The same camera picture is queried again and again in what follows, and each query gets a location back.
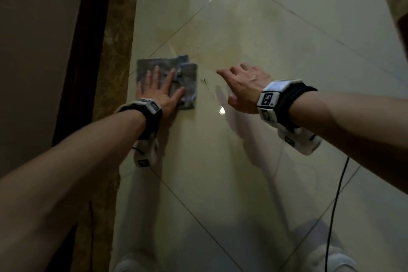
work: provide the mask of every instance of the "tile floor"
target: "tile floor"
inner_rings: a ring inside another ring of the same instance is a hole
[[[144,248],[163,271],[296,270],[325,234],[346,156],[326,142],[311,156],[284,145],[227,105],[215,70],[247,61],[321,90],[406,97],[385,0],[137,0],[128,100],[137,59],[179,54],[199,65],[196,108],[161,132],[153,170],[135,168],[132,152],[121,165],[110,269]],[[354,161],[344,185],[340,243],[364,269],[403,270],[408,198]]]

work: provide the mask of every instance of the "hand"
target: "hand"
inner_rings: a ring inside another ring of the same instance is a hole
[[[230,69],[222,68],[217,74],[227,82],[234,94],[228,96],[228,104],[237,111],[258,114],[258,99],[272,78],[257,66],[242,63]]]
[[[175,111],[177,104],[186,91],[186,88],[180,87],[174,92],[171,98],[169,97],[170,87],[175,72],[174,68],[171,69],[163,86],[160,88],[160,70],[159,66],[156,66],[153,72],[153,78],[152,73],[147,71],[143,88],[141,82],[137,84],[136,99],[148,98],[155,100],[160,104],[163,110],[163,118],[169,117]]]

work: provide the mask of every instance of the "brown marble strip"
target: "brown marble strip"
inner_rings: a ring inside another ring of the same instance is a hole
[[[93,121],[125,103],[133,39],[136,0],[109,0],[105,36],[95,93]],[[94,222],[93,271],[108,271],[119,172],[113,174],[92,198]],[[78,222],[71,271],[90,270],[91,213]]]

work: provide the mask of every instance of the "gray cloth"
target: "gray cloth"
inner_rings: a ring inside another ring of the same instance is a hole
[[[160,84],[163,84],[167,74],[172,68],[176,69],[176,74],[169,93],[170,96],[181,86],[186,88],[186,93],[177,105],[177,109],[194,109],[197,94],[197,65],[190,63],[188,55],[178,56],[176,58],[139,59],[136,69],[137,82],[144,82],[147,70],[153,73],[156,65],[160,68]]]

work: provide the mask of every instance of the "forearm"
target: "forearm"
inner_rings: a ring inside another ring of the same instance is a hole
[[[134,110],[109,116],[1,179],[1,258],[10,261],[28,253],[32,261],[27,261],[29,266],[20,261],[21,268],[43,268],[100,181],[123,161],[145,122]]]
[[[292,121],[408,193],[408,101],[363,94],[307,92]]]

